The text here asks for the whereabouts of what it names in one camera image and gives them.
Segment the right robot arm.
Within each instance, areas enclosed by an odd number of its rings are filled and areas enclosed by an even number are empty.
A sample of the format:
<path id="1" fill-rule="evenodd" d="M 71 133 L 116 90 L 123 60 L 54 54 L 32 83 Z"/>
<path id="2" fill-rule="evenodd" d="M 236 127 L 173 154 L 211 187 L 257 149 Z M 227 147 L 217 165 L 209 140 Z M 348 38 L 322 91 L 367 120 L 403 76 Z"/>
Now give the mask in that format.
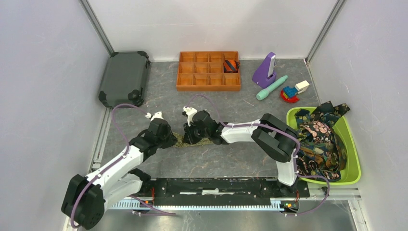
<path id="1" fill-rule="evenodd" d="M 276 161 L 278 169 L 278 191 L 283 196 L 291 196 L 297 191 L 297 170 L 295 156 L 300 149 L 295 131 L 271 114 L 264 114 L 260 119 L 246 123 L 216 122 L 205 111 L 185 107 L 182 142 L 197 144 L 208 139 L 217 145 L 237 142 L 254 142 L 270 158 Z"/>

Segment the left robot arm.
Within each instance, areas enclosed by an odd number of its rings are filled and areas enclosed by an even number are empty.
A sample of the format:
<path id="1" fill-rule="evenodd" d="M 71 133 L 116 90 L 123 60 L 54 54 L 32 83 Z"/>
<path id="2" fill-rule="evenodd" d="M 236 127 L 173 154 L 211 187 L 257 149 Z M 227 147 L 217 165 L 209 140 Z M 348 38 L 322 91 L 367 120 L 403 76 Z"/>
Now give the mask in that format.
<path id="1" fill-rule="evenodd" d="M 105 211 L 125 197 L 151 191 L 148 176 L 136 167 L 158 149 L 177 142 L 169 123 L 153 118 L 147 129 L 129 140 L 125 148 L 104 166 L 86 176 L 73 176 L 63 199 L 61 211 L 72 221 L 72 227 L 93 228 Z"/>

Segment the green gold vine tie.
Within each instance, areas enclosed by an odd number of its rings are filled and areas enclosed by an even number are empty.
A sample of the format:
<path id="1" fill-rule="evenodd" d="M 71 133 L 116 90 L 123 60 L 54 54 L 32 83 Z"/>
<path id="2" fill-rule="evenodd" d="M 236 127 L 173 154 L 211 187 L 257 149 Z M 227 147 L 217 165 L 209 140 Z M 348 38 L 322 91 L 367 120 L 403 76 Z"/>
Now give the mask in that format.
<path id="1" fill-rule="evenodd" d="M 204 146 L 204 145 L 214 144 L 209 139 L 202 139 L 202 140 L 200 140 L 199 142 L 197 142 L 195 144 L 188 144 L 188 143 L 183 142 L 183 136 L 181 134 L 179 134 L 179 133 L 173 133 L 173 134 L 177 138 L 177 142 L 173 146 L 178 147 L 178 148 Z"/>

